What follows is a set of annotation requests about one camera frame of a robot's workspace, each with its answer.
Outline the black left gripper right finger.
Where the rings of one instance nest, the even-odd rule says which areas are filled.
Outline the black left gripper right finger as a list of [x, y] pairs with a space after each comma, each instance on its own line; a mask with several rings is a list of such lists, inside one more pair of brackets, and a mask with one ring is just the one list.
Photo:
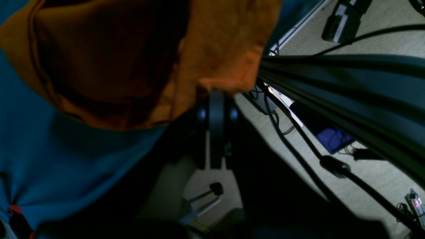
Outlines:
[[238, 184], [244, 218], [218, 230], [220, 239], [388, 239], [380, 221], [352, 213], [307, 166], [325, 198], [278, 156], [232, 97], [217, 93], [220, 148]]

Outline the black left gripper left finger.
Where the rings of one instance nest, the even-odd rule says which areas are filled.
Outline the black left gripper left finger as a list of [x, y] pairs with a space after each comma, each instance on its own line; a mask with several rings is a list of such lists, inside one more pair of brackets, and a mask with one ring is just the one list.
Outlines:
[[206, 164], [207, 132], [218, 123], [218, 91], [167, 127], [159, 141], [115, 186], [92, 205], [49, 221], [37, 239], [187, 239], [180, 219], [185, 186]]

